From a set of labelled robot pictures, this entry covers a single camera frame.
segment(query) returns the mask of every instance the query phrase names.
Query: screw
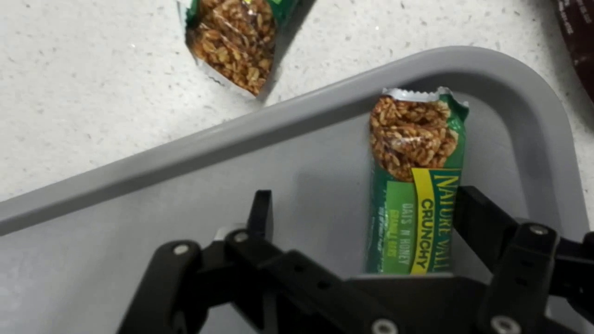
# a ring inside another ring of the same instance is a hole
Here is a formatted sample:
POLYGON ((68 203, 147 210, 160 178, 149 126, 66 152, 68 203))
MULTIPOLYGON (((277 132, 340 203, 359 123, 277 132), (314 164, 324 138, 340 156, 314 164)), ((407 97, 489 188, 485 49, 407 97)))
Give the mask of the screw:
POLYGON ((496 331, 496 334, 522 334, 520 325, 507 316, 496 316, 491 319, 491 327, 496 331))
POLYGON ((398 334, 398 327, 391 319, 378 319, 372 325, 374 334, 398 334))
POLYGON ((173 255, 183 256, 190 251, 190 247, 186 243, 181 243, 173 249, 173 255))
POLYGON ((236 243, 244 243, 246 240, 249 240, 249 236, 244 230, 235 236, 236 243))
POLYGON ((532 225, 532 232, 537 234, 537 236, 548 236, 550 230, 543 225, 532 225))

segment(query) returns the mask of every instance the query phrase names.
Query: gray plastic tray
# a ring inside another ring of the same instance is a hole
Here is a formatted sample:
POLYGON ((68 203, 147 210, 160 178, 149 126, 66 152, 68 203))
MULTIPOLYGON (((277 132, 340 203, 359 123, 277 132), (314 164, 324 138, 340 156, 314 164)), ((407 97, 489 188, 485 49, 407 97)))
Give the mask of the gray plastic tray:
MULTIPOLYGON (((465 184, 582 238, 589 223, 556 93, 507 56, 441 49, 3 203, 0 292, 16 301, 0 305, 3 332, 114 332, 155 249, 210 243, 223 225, 246 221, 257 190, 274 190, 275 243, 339 275, 363 273, 368 112, 383 88, 439 86, 472 104, 465 184)), ((455 262, 468 256, 457 243, 455 262)), ((476 260, 455 271, 485 279, 476 260)), ((582 325, 558 305, 556 318, 582 325)), ((209 323, 209 332, 244 331, 229 310, 209 323)))

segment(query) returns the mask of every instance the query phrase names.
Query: green wrapper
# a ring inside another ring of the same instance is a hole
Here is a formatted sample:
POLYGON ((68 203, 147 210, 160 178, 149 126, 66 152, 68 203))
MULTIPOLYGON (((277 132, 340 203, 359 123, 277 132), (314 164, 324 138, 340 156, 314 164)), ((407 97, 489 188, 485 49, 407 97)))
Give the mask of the green wrapper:
POLYGON ((372 113, 370 273, 450 271, 467 115, 468 108, 448 89, 392 89, 378 102, 372 113))

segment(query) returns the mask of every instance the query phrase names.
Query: white speckled countertop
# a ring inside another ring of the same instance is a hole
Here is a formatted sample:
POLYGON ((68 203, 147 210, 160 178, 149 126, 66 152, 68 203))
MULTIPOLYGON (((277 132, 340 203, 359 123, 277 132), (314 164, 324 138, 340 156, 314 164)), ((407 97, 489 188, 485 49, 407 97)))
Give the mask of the white speckled countertop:
MULTIPOLYGON (((428 49, 502 50, 533 67, 565 102, 594 217, 594 108, 571 71, 548 4, 320 0, 266 104, 428 49)), ((259 102, 196 67, 179 24, 173 0, 3 2, 0 201, 257 112, 259 102)), ((40 332, 43 323, 23 329, 40 332)))

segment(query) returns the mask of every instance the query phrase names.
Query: tray rim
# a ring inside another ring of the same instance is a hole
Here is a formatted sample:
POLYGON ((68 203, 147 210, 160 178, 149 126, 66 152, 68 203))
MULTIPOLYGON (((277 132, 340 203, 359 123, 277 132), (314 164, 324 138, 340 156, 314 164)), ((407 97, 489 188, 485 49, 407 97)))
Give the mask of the tray rim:
POLYGON ((556 156, 550 156, 554 188, 572 190, 558 191, 556 199, 559 203, 559 210, 574 206, 574 219, 578 219, 580 223, 584 221, 585 227, 589 227, 574 138, 569 115, 559 97, 533 69, 511 56, 478 47, 446 47, 413 54, 409 58, 346 78, 339 84, 307 93, 303 97, 223 123, 205 132, 197 132, 173 143, 40 188, 21 197, 8 199, 0 203, 0 236, 197 171, 205 165, 210 165, 209 162, 201 162, 199 158, 209 158, 210 154, 231 149, 242 141, 266 138, 275 130, 287 130, 294 125, 326 115, 326 110, 337 108, 337 100, 346 106, 352 102, 359 102, 370 95, 378 95, 378 88, 391 88, 396 86, 396 82, 405 86, 407 82, 416 82, 420 78, 435 76, 441 73, 472 73, 504 82, 506 86, 515 84, 511 89, 520 93, 548 93, 539 99, 539 106, 558 106, 561 112, 537 119, 541 119, 539 126, 545 128, 545 134, 556 134, 556 139, 554 136, 545 138, 545 145, 552 147, 548 152, 559 152, 558 158, 563 158, 556 160, 556 156), (413 63, 424 63, 424 69, 411 73, 402 71, 413 63), (509 71, 494 69, 509 69, 519 78, 530 80, 532 86, 515 84, 506 78, 509 71))

